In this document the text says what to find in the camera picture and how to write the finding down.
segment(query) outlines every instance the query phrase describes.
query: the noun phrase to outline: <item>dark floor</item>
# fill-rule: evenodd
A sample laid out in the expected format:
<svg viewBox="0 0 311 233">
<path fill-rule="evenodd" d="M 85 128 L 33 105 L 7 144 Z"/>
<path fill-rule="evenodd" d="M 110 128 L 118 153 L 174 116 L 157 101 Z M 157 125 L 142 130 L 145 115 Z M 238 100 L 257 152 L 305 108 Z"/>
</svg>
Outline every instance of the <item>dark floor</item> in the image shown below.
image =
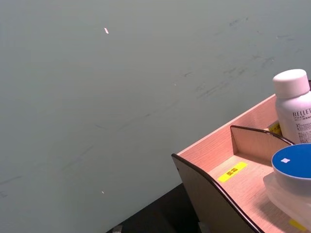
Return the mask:
<svg viewBox="0 0 311 233">
<path fill-rule="evenodd" d="M 183 184 L 120 223 L 122 233 L 197 233 L 198 218 Z"/>
</svg>

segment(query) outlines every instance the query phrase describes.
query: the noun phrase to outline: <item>white bottle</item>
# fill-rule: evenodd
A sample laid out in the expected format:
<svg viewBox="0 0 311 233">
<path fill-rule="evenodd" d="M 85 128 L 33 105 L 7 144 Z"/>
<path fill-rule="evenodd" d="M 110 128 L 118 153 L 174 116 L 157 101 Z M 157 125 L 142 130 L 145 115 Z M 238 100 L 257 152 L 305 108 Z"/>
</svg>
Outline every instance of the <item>white bottle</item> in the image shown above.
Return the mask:
<svg viewBox="0 0 311 233">
<path fill-rule="evenodd" d="M 307 73 L 292 69 L 273 78 L 276 90 L 276 112 L 285 138 L 311 143 L 311 92 Z"/>
</svg>

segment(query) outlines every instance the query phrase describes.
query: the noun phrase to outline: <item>blue container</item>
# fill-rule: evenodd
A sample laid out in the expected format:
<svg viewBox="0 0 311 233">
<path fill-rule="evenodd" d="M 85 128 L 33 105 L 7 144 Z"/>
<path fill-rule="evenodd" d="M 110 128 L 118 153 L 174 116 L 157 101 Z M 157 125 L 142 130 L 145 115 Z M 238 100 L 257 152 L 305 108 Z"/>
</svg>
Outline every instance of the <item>blue container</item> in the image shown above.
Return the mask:
<svg viewBox="0 0 311 233">
<path fill-rule="evenodd" d="M 292 193 L 311 196 L 311 144 L 297 144 L 279 150 L 272 157 L 278 183 Z"/>
</svg>

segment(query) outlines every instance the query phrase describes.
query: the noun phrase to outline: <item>wooden shelf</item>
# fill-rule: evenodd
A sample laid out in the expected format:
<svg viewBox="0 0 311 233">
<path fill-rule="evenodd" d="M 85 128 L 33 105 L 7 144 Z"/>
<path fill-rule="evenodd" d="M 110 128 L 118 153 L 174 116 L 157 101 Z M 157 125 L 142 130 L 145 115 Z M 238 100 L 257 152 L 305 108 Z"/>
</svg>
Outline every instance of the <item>wooden shelf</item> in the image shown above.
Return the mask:
<svg viewBox="0 0 311 233">
<path fill-rule="evenodd" d="M 265 193 L 263 177 L 273 172 L 273 154 L 293 144 L 262 130 L 277 120 L 275 100 L 274 95 L 269 97 L 173 155 L 200 221 L 213 233 L 302 232 Z M 239 162 L 247 166 L 225 182 L 218 180 Z"/>
</svg>

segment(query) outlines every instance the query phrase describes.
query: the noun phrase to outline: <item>scuff mark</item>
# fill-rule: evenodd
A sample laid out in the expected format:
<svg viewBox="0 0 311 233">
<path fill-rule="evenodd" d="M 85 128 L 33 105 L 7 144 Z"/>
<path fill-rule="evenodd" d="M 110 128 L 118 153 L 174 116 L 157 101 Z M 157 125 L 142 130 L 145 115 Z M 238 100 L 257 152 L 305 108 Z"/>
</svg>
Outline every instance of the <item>scuff mark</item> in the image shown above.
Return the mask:
<svg viewBox="0 0 311 233">
<path fill-rule="evenodd" d="M 0 199 L 1 198 L 6 198 L 8 195 L 4 191 L 0 191 Z"/>
<path fill-rule="evenodd" d="M 214 86 L 213 88 L 203 92 L 201 95 L 197 96 L 197 100 L 202 98 L 202 97 L 208 97 L 210 96 L 211 94 L 213 94 L 215 91 L 217 91 L 217 89 L 219 88 L 220 84 L 217 85 L 217 86 Z"/>
<path fill-rule="evenodd" d="M 264 59 L 264 62 L 261 64 L 261 68 L 264 69 L 267 66 L 272 65 L 273 62 L 274 62 L 274 57 L 266 58 L 266 59 Z"/>
<path fill-rule="evenodd" d="M 81 158 L 76 158 L 74 160 L 71 160 L 69 163 L 67 163 L 65 166 L 62 167 L 61 171 L 66 170 L 67 168 L 75 165 L 76 163 L 80 162 L 82 159 Z"/>
<path fill-rule="evenodd" d="M 87 148 L 85 151 L 83 151 L 79 156 L 83 157 L 86 155 L 86 153 L 88 153 L 91 149 L 93 149 L 94 145 L 90 146 L 89 148 Z"/>
<path fill-rule="evenodd" d="M 261 58 L 259 55 L 252 55 L 252 60 L 256 60 L 258 58 Z"/>
<path fill-rule="evenodd" d="M 168 111 L 169 109 L 175 107 L 179 102 L 180 102 L 180 100 L 175 100 L 173 103 L 171 103 L 168 106 L 166 106 L 165 108 L 163 108 L 161 110 L 161 112 L 164 113 L 164 112 Z"/>
<path fill-rule="evenodd" d="M 247 68 L 241 68 L 241 70 L 238 72 L 238 75 L 242 75 L 246 70 Z"/>
<path fill-rule="evenodd" d="M 229 86 L 231 82 L 230 81 L 225 81 L 220 87 L 219 87 L 219 90 L 222 90 L 224 88 L 226 88 L 227 86 Z"/>
<path fill-rule="evenodd" d="M 239 21 L 240 21 L 239 19 L 236 19 L 236 20 L 232 21 L 231 23 L 229 23 L 229 27 L 236 26 L 239 23 Z"/>
<path fill-rule="evenodd" d="M 190 72 L 184 74 L 183 76 L 184 76 L 184 77 L 187 77 L 188 75 L 190 75 L 190 74 L 192 74 L 192 73 L 193 73 L 193 71 L 190 71 Z"/>
<path fill-rule="evenodd" d="M 231 74 L 233 71 L 235 71 L 237 68 L 236 67 L 234 67 L 234 68 L 232 68 L 232 69 L 229 69 L 229 70 L 226 70 L 226 71 L 224 71 L 224 74 Z"/>
<path fill-rule="evenodd" d="M 295 53 L 299 53 L 299 52 L 302 52 L 303 50 L 301 48 L 298 48 Z"/>
<path fill-rule="evenodd" d="M 140 118 L 141 118 L 141 117 L 135 117 L 135 118 L 129 120 L 128 122 L 126 122 L 125 124 L 123 124 L 123 125 L 118 129 L 118 131 L 123 130 L 124 128 L 130 126 L 131 124 L 133 124 L 134 122 L 136 122 L 136 121 L 137 121 L 138 119 L 140 119 Z"/>
<path fill-rule="evenodd" d="M 100 128 L 100 129 L 108 130 L 108 128 L 106 128 L 106 127 L 103 127 L 103 126 L 101 126 L 101 125 L 98 125 L 98 124 L 94 124 L 94 126 L 96 126 L 97 128 Z"/>
<path fill-rule="evenodd" d="M 88 148 L 87 148 L 85 151 L 83 151 L 77 158 L 71 160 L 69 163 L 67 163 L 65 166 L 63 166 L 63 167 L 61 168 L 61 171 L 64 171 L 64 170 L 66 170 L 67 168 L 69 168 L 69 167 L 75 165 L 76 163 L 81 162 L 81 161 L 82 161 L 82 158 L 83 158 L 91 149 L 93 149 L 93 147 L 94 147 L 94 145 L 88 147 Z"/>
<path fill-rule="evenodd" d="M 199 92 L 205 89 L 205 85 L 206 83 L 203 82 L 202 84 L 200 84 L 199 86 L 196 87 L 195 92 Z"/>
<path fill-rule="evenodd" d="M 22 176 L 15 176 L 15 177 L 13 177 L 13 178 L 10 178 L 10 179 L 8 179 L 8 180 L 5 180 L 5 181 L 0 182 L 0 185 L 6 184 L 6 183 L 10 183 L 10 182 L 12 182 L 12 181 L 14 181 L 14 180 L 17 180 L 17 179 L 20 179 L 20 178 L 22 178 Z"/>
<path fill-rule="evenodd" d="M 287 38 L 289 36 L 291 36 L 291 35 L 277 35 L 276 38 L 277 39 L 284 39 L 284 38 Z"/>
</svg>

